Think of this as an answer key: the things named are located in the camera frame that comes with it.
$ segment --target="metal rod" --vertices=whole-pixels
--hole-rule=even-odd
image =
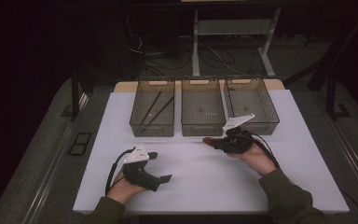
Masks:
[[[272,37],[274,36],[275,27],[277,26],[280,13],[281,13],[281,8],[280,7],[275,8],[271,23],[269,24],[266,43],[261,49],[262,55],[267,55],[267,51],[269,51],[269,44],[271,43]]]
[[[165,109],[165,107],[167,107],[173,100],[173,97],[171,97],[171,99],[167,102],[167,104],[165,104],[160,110],[159,112],[155,115],[155,117],[153,117],[147,124],[151,124],[157,117],[159,114],[161,114],[161,112]]]
[[[161,91],[158,92],[158,95],[156,96],[156,99],[153,101],[152,105],[149,107],[149,109],[147,110],[144,118],[141,120],[141,124],[144,124],[145,119],[147,118],[147,115],[150,113],[150,111],[152,110],[153,106],[156,104],[156,101],[158,100],[159,96],[161,95]]]

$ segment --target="person's right hand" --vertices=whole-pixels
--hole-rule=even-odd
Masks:
[[[115,180],[113,181],[113,186],[110,188],[106,197],[111,198],[119,203],[125,204],[130,198],[132,198],[135,194],[140,193],[142,191],[146,191],[147,189],[134,185],[130,183],[123,174],[123,171],[117,174]]]
[[[267,175],[277,169],[266,153],[263,151],[263,149],[261,149],[255,143],[253,143],[252,146],[242,154],[228,153],[227,155],[229,157],[239,158],[245,161],[261,176]]]

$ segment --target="sleeve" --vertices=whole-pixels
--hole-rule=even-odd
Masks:
[[[281,169],[260,178],[267,194],[268,212],[276,223],[328,223],[325,215],[312,206],[312,195],[294,185]]]
[[[119,224],[124,214],[125,207],[122,203],[113,199],[102,197],[95,210],[85,215],[81,224]]]

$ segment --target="wire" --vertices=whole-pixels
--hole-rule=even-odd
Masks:
[[[208,57],[207,55],[205,55],[205,54],[203,54],[203,53],[201,53],[201,52],[199,52],[199,56],[200,56],[200,59],[201,59],[204,63],[208,64],[208,65],[209,65],[210,67],[212,67],[212,68],[226,68],[224,65],[223,65],[223,66],[216,66],[216,65],[213,65],[213,64],[211,64],[211,63],[206,62],[205,58],[210,58],[210,57]]]
[[[140,36],[138,36],[138,35],[132,35],[132,36],[136,36],[136,37],[138,37],[138,39],[139,39],[139,46],[138,46],[138,49],[140,49],[140,48],[141,48],[141,46],[142,46],[142,44],[143,44],[141,37],[140,37]]]
[[[161,76],[165,77],[165,71],[164,71],[164,72],[161,72],[161,71],[159,71],[156,67],[150,66],[150,65],[147,65],[147,64],[145,64],[145,67],[148,68],[148,69],[150,69],[150,70],[153,69],[153,70],[155,70],[157,73],[159,73]]]
[[[106,181],[105,195],[107,194],[107,192],[109,192],[110,188],[112,188],[112,186],[115,185],[115,184],[119,181],[119,180],[118,180],[115,184],[110,185],[110,183],[112,183],[113,174],[114,174],[115,171],[116,171],[118,162],[120,161],[120,159],[121,159],[125,154],[127,154],[127,153],[132,153],[133,150],[135,150],[135,147],[134,147],[133,149],[125,150],[123,153],[121,153],[121,154],[118,156],[118,158],[117,158],[117,160],[115,161],[115,163],[112,164],[112,168],[110,169],[110,173],[109,173],[109,176],[107,177],[107,181]]]
[[[164,66],[162,63],[157,63],[153,60],[150,60],[150,59],[146,59],[148,62],[151,62],[151,63],[154,63],[156,65],[158,65],[160,68],[163,68],[163,69],[167,69],[167,70],[179,70],[179,69],[182,69],[184,67],[186,67],[188,65],[188,63],[190,62],[190,59],[191,59],[191,53],[188,55],[187,59],[186,59],[186,62],[182,65],[180,65],[179,67],[175,67],[175,68],[170,68],[170,67],[166,67]]]
[[[264,138],[262,138],[262,137],[261,137],[260,135],[258,135],[257,133],[251,133],[251,135],[256,135],[257,137],[259,137],[259,138],[264,142],[264,144],[266,144],[269,153],[271,153],[272,156],[274,155],[274,154],[272,153],[271,147],[269,147],[269,144],[266,142],[266,140],[264,140]]]
[[[242,75],[246,75],[245,73],[243,73],[243,72],[241,72],[241,71],[238,71],[238,70],[236,70],[236,69],[234,69],[234,68],[228,66],[228,64],[225,63],[225,61],[220,57],[220,55],[219,55],[214,49],[212,49],[212,48],[210,48],[210,47],[206,47],[206,48],[209,49],[209,50],[211,50],[211,51],[220,59],[220,61],[221,61],[228,69],[230,69],[230,70],[232,70],[232,71],[234,71],[234,72],[240,73],[240,74],[242,74]]]
[[[157,73],[156,70],[153,71],[152,69],[150,69],[150,68],[151,68],[150,66],[141,65],[141,64],[140,64],[139,66],[145,70],[145,75],[146,75],[146,76],[147,76],[146,71],[149,71],[149,72],[153,73],[156,77],[159,77],[159,73]]]
[[[231,62],[228,62],[228,61],[226,61],[223,57],[221,57],[221,59],[224,61],[224,63],[225,64],[234,64],[235,63],[235,58],[234,58],[234,56],[232,56],[232,54],[230,54],[230,53],[228,53],[226,50],[224,50],[224,49],[221,49],[220,48],[220,46],[219,45],[216,45],[222,52],[224,52],[226,55],[228,55],[228,57],[229,58],[231,58]],[[209,56],[207,56],[207,55],[204,55],[206,58],[208,58],[208,59],[211,59],[211,60],[214,60],[214,61],[217,61],[217,62],[222,62],[219,58],[216,58],[216,57],[209,57]]]
[[[120,181],[120,180],[122,180],[122,179],[124,179],[124,176],[122,176],[118,181]],[[110,188],[112,188],[116,183],[118,183],[118,181],[116,181],[115,183],[113,183],[113,185],[112,185]]]
[[[358,203],[352,198],[352,196],[347,191],[345,191],[343,188],[339,188],[339,190],[341,191],[342,194],[344,194],[349,199],[351,199],[351,201],[354,203],[354,205],[358,208]]]
[[[135,52],[135,53],[140,53],[140,54],[144,54],[143,52],[139,51],[139,50],[136,50],[136,49],[129,49],[130,51],[132,52]]]

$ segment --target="black cable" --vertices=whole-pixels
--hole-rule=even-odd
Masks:
[[[116,181],[115,183],[113,183],[113,185],[110,187],[112,188],[116,183],[118,183],[120,180],[124,179],[124,176],[122,176],[118,181]]]
[[[211,47],[209,47],[209,46],[206,46],[206,48],[207,48],[213,55],[216,55],[216,56],[219,55],[218,57],[220,57],[225,64],[234,64],[234,63],[235,63],[235,57],[234,57],[232,54],[228,53],[228,51],[222,49],[218,44],[216,44],[216,46],[213,47],[213,48],[211,48]],[[226,59],[224,59],[224,57],[221,55],[222,53],[217,54],[217,51],[218,51],[218,50],[220,50],[220,51],[222,51],[223,53],[225,53],[225,54],[228,56],[228,58],[231,58],[231,62],[228,62]]]
[[[150,66],[145,64],[145,67],[148,68],[149,70],[154,70],[156,71],[156,73],[159,73],[160,76],[165,77],[165,72],[159,71],[155,66]]]
[[[342,194],[344,194],[344,195],[347,196],[349,199],[351,199],[351,201],[354,203],[354,205],[358,208],[358,203],[352,198],[352,196],[351,196],[347,191],[345,191],[345,190],[342,189],[342,188],[339,188],[339,190],[341,191]]]
[[[271,147],[269,147],[269,144],[266,142],[266,140],[264,140],[264,138],[262,138],[260,135],[258,135],[257,133],[251,133],[251,135],[255,135],[257,137],[259,137],[264,144],[267,146],[269,153],[271,153],[271,155],[273,156],[274,154],[272,153]]]
[[[210,66],[210,67],[212,67],[212,68],[226,68],[225,66],[216,66],[216,65],[213,65],[213,64],[211,64],[211,63],[208,63],[208,62],[206,62],[206,60],[204,59],[204,57],[205,57],[205,58],[210,58],[210,57],[206,56],[205,54],[199,52],[199,58],[200,58],[205,64],[207,64],[208,66]]]
[[[156,77],[159,77],[159,74],[156,73],[155,71],[151,70],[150,68],[145,67],[145,66],[142,66],[142,65],[139,65],[139,66],[140,66],[141,68],[143,68],[144,70],[147,70],[147,71],[153,73]]]
[[[112,178],[113,178],[113,175],[115,174],[115,171],[116,171],[116,168],[117,168],[117,165],[118,165],[118,162],[120,161],[120,159],[127,153],[132,153],[133,150],[135,150],[135,147],[133,149],[128,149],[128,150],[125,150],[123,153],[121,153],[121,155],[118,156],[117,160],[115,161],[115,163],[112,164],[112,168],[110,169],[110,173],[109,173],[109,176],[107,177],[107,181],[106,181],[106,187],[105,187],[105,195],[107,194],[107,192],[109,192],[110,188],[112,188],[113,185],[110,185],[110,183],[112,183]]]
[[[155,71],[158,71],[162,76],[165,77],[166,74],[166,69],[164,68],[164,66],[152,66],[152,65],[147,65],[146,64],[146,60],[145,60],[145,67],[149,68],[149,69],[154,69]]]
[[[188,55],[187,59],[186,59],[186,62],[185,64],[183,65],[180,65],[179,67],[175,67],[175,68],[170,68],[170,67],[166,67],[164,66],[162,63],[157,63],[153,60],[150,60],[150,59],[146,59],[148,62],[151,62],[151,63],[154,63],[156,65],[158,65],[159,67],[163,68],[163,69],[167,69],[167,70],[179,70],[179,69],[182,69],[184,67],[186,67],[188,65],[188,63],[190,62],[190,59],[191,59],[191,53]]]
[[[222,50],[221,48],[219,48],[219,50],[225,52],[225,54],[228,55],[229,58],[231,58],[231,62],[226,61],[226,59],[224,59],[220,54],[217,54],[217,51],[216,51],[215,49],[213,49],[213,48],[211,48],[211,47],[209,47],[209,46],[207,46],[207,45],[205,45],[205,46],[200,46],[200,48],[205,48],[205,49],[207,49],[208,52],[213,55],[213,57],[206,56],[207,58],[209,58],[209,59],[211,59],[211,60],[220,62],[220,63],[222,63],[222,64],[224,64],[224,65],[234,64],[234,63],[235,63],[235,58],[234,58],[234,56],[232,56],[232,54],[228,53],[226,50]]]
[[[263,144],[260,142],[255,141],[255,144],[258,145],[259,147],[261,147],[261,149],[263,149],[263,151],[266,152],[266,155],[268,156],[268,158],[272,161],[272,163],[274,163],[275,167],[277,169],[280,169],[281,166],[278,163],[277,159],[275,158],[274,154],[272,153],[271,147],[269,146],[269,144],[266,142],[266,140],[264,140],[264,138],[262,138],[260,135],[258,135],[257,133],[251,133],[251,135],[255,135],[257,137],[259,137],[264,144],[266,145],[265,147],[263,147]]]

